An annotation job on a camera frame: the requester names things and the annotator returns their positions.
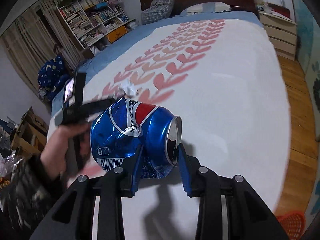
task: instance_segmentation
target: black handheld device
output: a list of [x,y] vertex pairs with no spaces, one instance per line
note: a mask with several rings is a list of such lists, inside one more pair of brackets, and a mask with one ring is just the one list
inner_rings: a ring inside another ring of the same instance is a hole
[[[86,73],[76,72],[74,77],[65,85],[63,93],[62,110],[56,115],[54,124],[67,125],[85,121],[91,114],[102,112],[111,106],[115,100],[107,98],[100,101],[83,104],[83,90],[85,87]],[[67,174],[75,176],[84,167],[80,156],[81,135],[69,139],[66,153]]]

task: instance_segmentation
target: drawer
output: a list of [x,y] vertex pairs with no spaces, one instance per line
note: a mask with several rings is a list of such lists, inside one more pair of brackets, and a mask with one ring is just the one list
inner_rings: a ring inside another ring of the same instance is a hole
[[269,39],[272,42],[273,46],[275,46],[276,49],[280,49],[280,50],[288,52],[292,55],[295,55],[296,46],[291,45],[289,43],[286,43],[284,41],[279,41],[279,40],[273,39],[273,38],[269,38]]
[[260,21],[263,25],[274,26],[287,32],[297,34],[297,27],[294,23],[290,23],[275,17],[266,16],[264,14],[260,14]]
[[272,27],[268,27],[268,26],[264,26],[264,29],[267,31],[268,36],[273,37],[273,38],[277,38],[279,40],[282,41],[286,41],[288,43],[291,43],[293,45],[297,44],[297,36],[293,35],[291,33],[276,29],[276,28],[272,28]]
[[127,29],[125,28],[124,25],[120,26],[119,28],[116,28],[114,31],[112,31],[111,33],[109,33],[107,35],[108,40],[113,43],[115,42],[117,39],[121,38],[123,35],[125,35],[127,33]]

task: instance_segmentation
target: pepsi logo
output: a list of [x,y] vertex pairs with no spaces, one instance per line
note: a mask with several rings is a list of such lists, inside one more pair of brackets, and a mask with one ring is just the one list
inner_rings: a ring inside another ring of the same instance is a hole
[[109,116],[113,126],[122,134],[138,137],[141,126],[158,106],[121,98],[110,106]]

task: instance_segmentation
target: pillow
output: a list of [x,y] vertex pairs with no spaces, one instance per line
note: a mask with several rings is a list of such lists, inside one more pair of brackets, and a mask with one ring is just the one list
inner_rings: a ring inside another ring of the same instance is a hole
[[173,7],[167,4],[150,7],[141,13],[142,24],[157,22],[170,16]]
[[157,5],[164,5],[164,4],[172,5],[173,7],[174,0],[153,0],[150,7],[157,6]]
[[181,12],[181,16],[191,15],[195,13],[209,13],[209,12],[230,12],[230,5],[223,2],[207,2],[199,3]]
[[174,0],[153,0],[150,8],[141,13],[142,24],[157,22],[168,18],[172,12]]

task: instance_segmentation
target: pepsi can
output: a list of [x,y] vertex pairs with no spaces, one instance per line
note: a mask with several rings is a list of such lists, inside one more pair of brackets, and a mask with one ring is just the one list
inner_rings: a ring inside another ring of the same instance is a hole
[[166,108],[121,98],[92,123],[92,156],[105,170],[143,147],[141,178],[164,178],[177,166],[182,120]]

